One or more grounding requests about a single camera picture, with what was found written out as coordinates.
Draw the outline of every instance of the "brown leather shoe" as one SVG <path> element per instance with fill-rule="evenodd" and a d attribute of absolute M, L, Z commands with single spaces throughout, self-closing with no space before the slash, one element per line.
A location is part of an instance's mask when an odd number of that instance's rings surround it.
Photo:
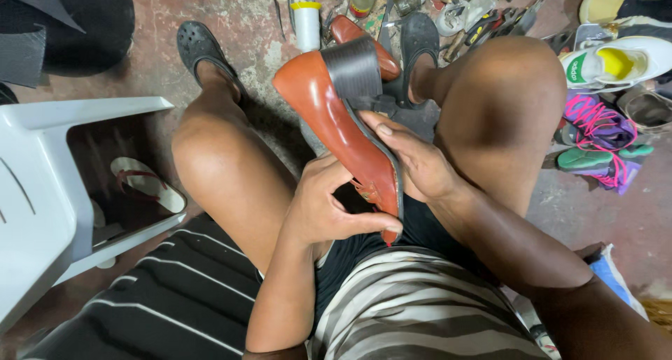
<path fill-rule="evenodd" d="M 403 220 L 399 163 L 366 130 L 348 101 L 339 98 L 323 54 L 311 51 L 291 59 L 275 73 L 273 85 L 354 176 L 359 194 L 379 210 Z M 389 245 L 398 239 L 397 233 L 390 231 L 382 232 L 382 238 Z"/>
<path fill-rule="evenodd" d="M 346 15 L 338 15 L 331 22 L 331 35 L 336 40 L 336 44 L 342 44 L 346 41 L 354 40 L 361 36 L 369 36 L 365 30 L 359 28 L 357 24 L 348 19 Z M 399 64 L 392 58 L 392 55 L 374 40 L 376 46 L 376 55 L 378 55 L 378 64 L 380 66 L 380 77 L 382 80 L 396 79 L 401 73 Z"/>

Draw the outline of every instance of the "white thread spool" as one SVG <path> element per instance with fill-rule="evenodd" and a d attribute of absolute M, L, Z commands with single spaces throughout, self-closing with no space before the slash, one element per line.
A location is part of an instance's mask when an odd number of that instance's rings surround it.
<path fill-rule="evenodd" d="M 320 8 L 317 2 L 295 2 L 294 27 L 296 28 L 296 46 L 302 53 L 320 49 Z"/>

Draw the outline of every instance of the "concrete floor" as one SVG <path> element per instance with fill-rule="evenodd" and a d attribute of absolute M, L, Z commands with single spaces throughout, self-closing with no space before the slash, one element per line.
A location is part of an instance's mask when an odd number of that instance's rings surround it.
<path fill-rule="evenodd" d="M 515 0 L 510 5 L 525 6 L 533 0 Z M 337 0 L 323 0 L 335 5 Z M 577 24 L 581 0 L 547 0 L 531 31 L 543 37 Z M 185 107 L 198 94 L 196 82 L 181 63 L 175 48 L 175 31 L 182 21 L 207 24 L 238 71 L 254 100 L 247 110 L 251 122 L 264 140 L 290 170 L 299 175 L 312 153 L 298 131 L 298 117 L 271 85 L 271 77 L 286 61 L 299 54 L 296 38 L 288 25 L 286 4 L 281 3 L 287 42 L 283 42 L 275 18 L 272 0 L 134 0 L 136 32 L 128 59 L 109 72 L 89 78 L 50 76 L 48 84 L 37 90 L 14 88 L 21 103 L 84 98 L 139 97 L 159 95 L 176 108 L 155 116 L 148 128 L 155 144 L 157 164 L 151 165 L 171 184 L 180 186 L 170 152 L 171 133 L 177 127 Z M 438 12 L 429 8 L 431 15 Z M 604 241 L 616 245 L 614 258 L 628 285 L 634 291 L 661 296 L 672 280 L 672 137 L 654 137 L 656 150 L 646 161 L 640 175 L 625 196 L 596 189 L 582 178 L 555 170 L 542 170 L 527 218 L 572 249 Z M 189 211 L 200 209 L 189 201 Z M 145 244 L 125 255 L 139 258 L 155 246 Z M 5 335 L 0 343 L 0 359 L 11 359 L 12 348 L 35 330 L 53 326 L 72 316 L 97 290 L 106 287 L 126 266 L 90 270 L 45 296 L 51 300 L 67 295 L 67 289 L 86 290 L 76 302 L 47 304 L 41 301 Z M 92 283 L 91 280 L 105 283 Z M 71 308 L 58 319 L 36 320 L 45 310 Z"/>

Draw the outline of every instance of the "black cloth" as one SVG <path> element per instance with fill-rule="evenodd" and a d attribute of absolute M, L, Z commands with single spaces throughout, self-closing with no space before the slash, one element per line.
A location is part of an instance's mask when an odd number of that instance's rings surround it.
<path fill-rule="evenodd" d="M 487 268 L 476 255 L 459 244 L 441 225 L 427 204 L 404 194 L 404 232 L 394 246 L 419 246 L 433 250 L 476 275 L 486 276 Z M 380 233 L 353 235 L 335 240 L 322 268 L 315 270 L 315 319 L 313 332 L 331 299 L 355 266 L 366 256 L 387 248 Z"/>

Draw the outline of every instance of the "white sneaker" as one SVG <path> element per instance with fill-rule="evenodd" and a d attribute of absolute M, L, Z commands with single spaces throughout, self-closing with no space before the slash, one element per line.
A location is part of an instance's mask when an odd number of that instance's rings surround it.
<path fill-rule="evenodd" d="M 672 43 L 648 36 L 619 38 L 559 56 L 570 89 L 623 90 L 672 69 Z"/>

